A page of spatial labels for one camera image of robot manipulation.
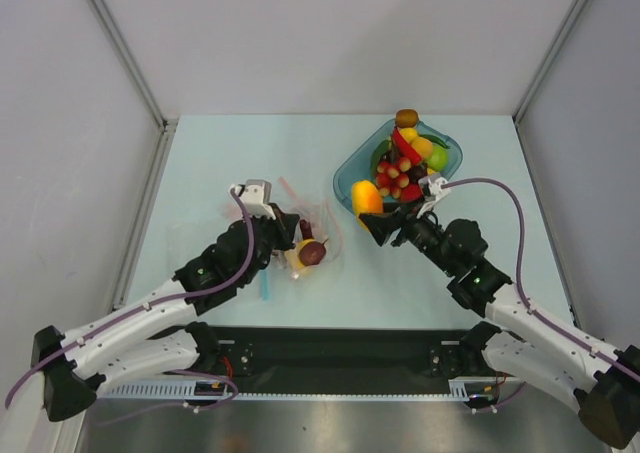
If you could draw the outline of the purple grape bunch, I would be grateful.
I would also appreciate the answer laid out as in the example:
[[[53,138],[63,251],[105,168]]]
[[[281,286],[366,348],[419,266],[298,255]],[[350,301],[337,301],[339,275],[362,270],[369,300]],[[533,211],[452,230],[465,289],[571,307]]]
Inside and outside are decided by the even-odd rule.
[[[299,221],[299,229],[303,240],[313,240],[314,234],[311,223],[305,219]]]

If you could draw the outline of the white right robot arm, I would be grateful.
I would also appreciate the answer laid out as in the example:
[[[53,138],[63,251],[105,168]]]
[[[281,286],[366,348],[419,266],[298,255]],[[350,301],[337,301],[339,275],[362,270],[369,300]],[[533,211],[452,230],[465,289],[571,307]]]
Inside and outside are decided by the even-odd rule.
[[[484,256],[475,221],[440,226],[426,214],[397,210],[359,217],[378,245],[410,243],[450,277],[447,288],[481,322],[461,349],[473,374],[515,376],[570,408],[609,447],[623,450],[639,432],[639,349],[619,349],[537,307]]]

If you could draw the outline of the dark purple passion fruit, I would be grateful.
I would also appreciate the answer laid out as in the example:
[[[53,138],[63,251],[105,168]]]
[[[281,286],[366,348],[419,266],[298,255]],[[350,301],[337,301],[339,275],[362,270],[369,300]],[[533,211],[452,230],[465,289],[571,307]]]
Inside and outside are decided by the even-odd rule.
[[[325,243],[317,240],[304,240],[298,251],[298,259],[305,266],[316,266],[320,264],[327,253]]]

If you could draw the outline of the yellow-orange mango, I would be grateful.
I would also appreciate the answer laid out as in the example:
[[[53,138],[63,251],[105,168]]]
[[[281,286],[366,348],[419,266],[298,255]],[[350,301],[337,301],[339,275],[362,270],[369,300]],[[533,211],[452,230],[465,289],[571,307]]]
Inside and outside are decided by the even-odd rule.
[[[383,197],[376,185],[368,180],[361,180],[351,187],[352,209],[358,224],[366,230],[367,227],[360,219],[360,215],[382,214],[384,212]]]

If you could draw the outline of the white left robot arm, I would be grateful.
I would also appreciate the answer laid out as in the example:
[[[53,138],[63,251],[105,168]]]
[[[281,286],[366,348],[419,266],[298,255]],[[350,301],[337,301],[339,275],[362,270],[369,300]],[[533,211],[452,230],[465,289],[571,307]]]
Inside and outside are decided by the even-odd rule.
[[[74,330],[38,331],[31,366],[44,376],[48,420],[72,418],[130,379],[214,370],[220,349],[199,316],[233,299],[273,253],[292,249],[299,220],[281,210],[240,219],[142,300]]]

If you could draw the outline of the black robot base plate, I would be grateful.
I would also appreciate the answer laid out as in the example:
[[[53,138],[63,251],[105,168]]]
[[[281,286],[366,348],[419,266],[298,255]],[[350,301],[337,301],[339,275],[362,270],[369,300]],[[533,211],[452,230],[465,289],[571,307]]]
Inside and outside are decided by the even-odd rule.
[[[243,394],[441,394],[454,379],[502,384],[463,341],[463,330],[220,327],[192,322],[203,358],[195,370],[225,374]]]

